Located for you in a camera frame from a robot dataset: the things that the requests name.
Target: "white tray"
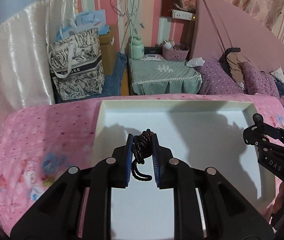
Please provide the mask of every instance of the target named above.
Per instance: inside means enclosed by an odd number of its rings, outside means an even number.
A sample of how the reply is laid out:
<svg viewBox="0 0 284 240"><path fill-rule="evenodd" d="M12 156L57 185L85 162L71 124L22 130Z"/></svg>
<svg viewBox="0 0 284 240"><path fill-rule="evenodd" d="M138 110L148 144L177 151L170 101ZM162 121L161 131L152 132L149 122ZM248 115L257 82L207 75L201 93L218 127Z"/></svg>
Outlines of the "white tray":
<svg viewBox="0 0 284 240"><path fill-rule="evenodd" d="M215 167L258 210L275 198L275 177L257 163L254 146L243 142L253 124L254 104L227 101L106 100L101 103L92 165L126 144L129 133L151 129L159 144L190 167ZM139 165L154 177L152 158ZM131 175L125 190L112 189L112 239L174 238L173 190L159 190L154 179Z"/></svg>

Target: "pink basket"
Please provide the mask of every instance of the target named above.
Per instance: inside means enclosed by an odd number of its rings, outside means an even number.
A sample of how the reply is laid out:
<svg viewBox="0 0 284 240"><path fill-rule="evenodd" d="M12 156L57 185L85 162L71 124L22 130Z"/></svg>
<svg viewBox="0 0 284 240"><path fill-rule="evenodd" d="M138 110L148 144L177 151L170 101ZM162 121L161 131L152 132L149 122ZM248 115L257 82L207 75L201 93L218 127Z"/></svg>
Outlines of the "pink basket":
<svg viewBox="0 0 284 240"><path fill-rule="evenodd" d="M181 50L175 50L173 48L166 49L163 47L163 57L171 61L184 61L189 53L189 46L180 43L176 43L175 45L180 46Z"/></svg>

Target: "satin fabric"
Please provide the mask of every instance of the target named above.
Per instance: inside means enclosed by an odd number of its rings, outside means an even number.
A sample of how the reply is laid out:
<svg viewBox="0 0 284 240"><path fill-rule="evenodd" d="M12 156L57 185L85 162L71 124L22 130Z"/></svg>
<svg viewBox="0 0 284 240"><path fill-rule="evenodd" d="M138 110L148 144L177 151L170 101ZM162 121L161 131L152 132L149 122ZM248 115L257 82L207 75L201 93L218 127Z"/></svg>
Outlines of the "satin fabric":
<svg viewBox="0 0 284 240"><path fill-rule="evenodd" d="M0 133L10 113L55 103L47 48L75 8L76 0L41 0L0 24Z"/></svg>

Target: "lace trim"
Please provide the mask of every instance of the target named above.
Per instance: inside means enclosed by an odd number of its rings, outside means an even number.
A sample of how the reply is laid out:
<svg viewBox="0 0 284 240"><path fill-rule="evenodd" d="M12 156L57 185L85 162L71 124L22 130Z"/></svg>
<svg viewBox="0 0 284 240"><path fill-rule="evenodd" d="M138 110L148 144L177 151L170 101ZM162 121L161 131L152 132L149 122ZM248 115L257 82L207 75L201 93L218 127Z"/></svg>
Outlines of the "lace trim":
<svg viewBox="0 0 284 240"><path fill-rule="evenodd" d="M149 80L149 81L141 81L141 82L136 82L133 83L132 85L143 85L143 84L149 84L149 83L156 83L156 82L163 82L163 81L180 81L180 80L189 80L192 78L196 78L199 75L189 77L189 78L168 78L168 79L161 79L161 80Z"/></svg>

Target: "tote bag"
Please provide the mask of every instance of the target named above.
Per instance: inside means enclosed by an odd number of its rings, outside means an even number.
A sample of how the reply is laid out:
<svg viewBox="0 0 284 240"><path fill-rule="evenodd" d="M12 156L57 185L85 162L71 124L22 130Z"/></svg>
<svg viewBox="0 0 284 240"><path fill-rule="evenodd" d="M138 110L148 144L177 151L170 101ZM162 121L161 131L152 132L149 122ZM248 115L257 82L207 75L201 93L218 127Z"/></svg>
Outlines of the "tote bag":
<svg viewBox="0 0 284 240"><path fill-rule="evenodd" d="M49 50L50 74L62 100L101 94L104 73L97 28L56 41Z"/></svg>

